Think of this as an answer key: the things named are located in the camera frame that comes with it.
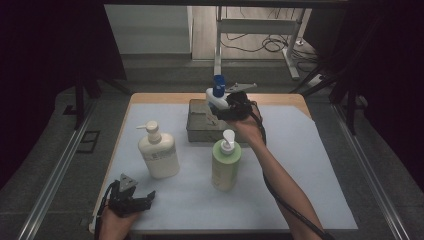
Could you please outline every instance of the white label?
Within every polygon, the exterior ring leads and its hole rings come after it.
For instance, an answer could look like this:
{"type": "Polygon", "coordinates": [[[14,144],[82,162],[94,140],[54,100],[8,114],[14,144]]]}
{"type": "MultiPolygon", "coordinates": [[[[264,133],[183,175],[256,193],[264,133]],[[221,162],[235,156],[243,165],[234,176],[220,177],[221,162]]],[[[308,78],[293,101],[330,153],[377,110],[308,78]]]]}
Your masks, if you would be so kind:
{"type": "Polygon", "coordinates": [[[219,190],[228,191],[236,183],[238,163],[222,164],[212,160],[212,184],[219,190]]]}
{"type": "Polygon", "coordinates": [[[163,159],[175,158],[176,153],[177,152],[176,152],[175,146],[173,146],[172,148],[170,148],[168,150],[156,152],[156,153],[153,153],[153,154],[143,153],[143,158],[144,158],[145,161],[159,161],[159,160],[163,160],[163,159]]]}

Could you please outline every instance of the white wall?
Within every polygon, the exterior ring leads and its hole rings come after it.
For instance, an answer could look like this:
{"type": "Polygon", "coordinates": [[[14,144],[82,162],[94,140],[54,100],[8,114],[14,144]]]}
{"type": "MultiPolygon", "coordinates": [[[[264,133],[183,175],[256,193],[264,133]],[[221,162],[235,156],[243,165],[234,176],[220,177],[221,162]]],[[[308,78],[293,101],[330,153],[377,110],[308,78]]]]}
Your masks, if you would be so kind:
{"type": "Polygon", "coordinates": [[[191,53],[191,6],[105,5],[121,54],[191,53]]]}

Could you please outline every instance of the table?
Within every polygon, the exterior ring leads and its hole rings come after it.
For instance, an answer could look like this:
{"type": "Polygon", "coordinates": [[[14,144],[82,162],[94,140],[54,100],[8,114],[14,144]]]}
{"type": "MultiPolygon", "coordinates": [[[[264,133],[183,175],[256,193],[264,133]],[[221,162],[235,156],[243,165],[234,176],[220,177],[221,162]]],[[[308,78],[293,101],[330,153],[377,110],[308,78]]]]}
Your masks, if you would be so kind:
{"type": "MultiPolygon", "coordinates": [[[[269,149],[309,196],[324,228],[357,229],[303,97],[299,94],[249,94],[248,97],[258,102],[268,129],[269,149]],[[281,123],[280,131],[274,130],[277,123],[281,123]]],[[[204,98],[203,93],[132,96],[93,215],[107,186],[125,173],[139,182],[134,197],[157,191],[152,208],[133,225],[135,233],[288,231],[248,146],[242,150],[235,187],[230,192],[220,192],[212,186],[213,143],[189,143],[185,129],[190,99],[204,98]],[[137,142],[146,133],[135,126],[153,119],[159,121],[162,132],[171,133],[176,139],[181,169],[174,177],[151,178],[138,152],[137,142]]]]}

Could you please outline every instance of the white paper sheet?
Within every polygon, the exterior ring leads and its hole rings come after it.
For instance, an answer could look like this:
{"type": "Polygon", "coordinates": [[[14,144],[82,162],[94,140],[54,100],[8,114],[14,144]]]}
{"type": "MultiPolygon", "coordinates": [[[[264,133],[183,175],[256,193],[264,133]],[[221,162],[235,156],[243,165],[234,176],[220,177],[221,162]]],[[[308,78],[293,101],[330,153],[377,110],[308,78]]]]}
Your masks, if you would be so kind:
{"type": "MultiPolygon", "coordinates": [[[[357,229],[334,174],[315,123],[291,106],[260,106],[268,147],[310,198],[324,228],[357,229]]],[[[134,197],[156,190],[152,208],[143,213],[133,230],[254,232],[288,229],[266,188],[260,165],[247,146],[242,150],[237,183],[230,192],[211,184],[213,143],[189,143],[185,129],[188,105],[133,104],[127,115],[107,184],[125,173],[139,182],[134,197]],[[170,178],[150,177],[137,148],[147,135],[136,126],[159,122],[161,132],[172,134],[180,172],[170,178]]]]}

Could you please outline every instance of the lotion bottle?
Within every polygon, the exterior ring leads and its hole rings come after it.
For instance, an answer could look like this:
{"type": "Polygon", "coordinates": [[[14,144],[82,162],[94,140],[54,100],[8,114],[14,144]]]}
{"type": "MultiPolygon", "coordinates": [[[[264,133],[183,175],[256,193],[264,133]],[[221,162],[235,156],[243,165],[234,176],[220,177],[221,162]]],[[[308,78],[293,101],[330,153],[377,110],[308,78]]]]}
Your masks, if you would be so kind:
{"type": "Polygon", "coordinates": [[[157,179],[176,175],[180,165],[174,137],[168,133],[160,133],[156,121],[149,121],[137,129],[146,129],[148,133],[138,142],[138,149],[150,175],[157,179]]]}
{"type": "Polygon", "coordinates": [[[219,140],[212,150],[212,185],[221,191],[229,191],[237,180],[241,158],[241,147],[234,141],[233,130],[225,130],[224,139],[219,140]]]}

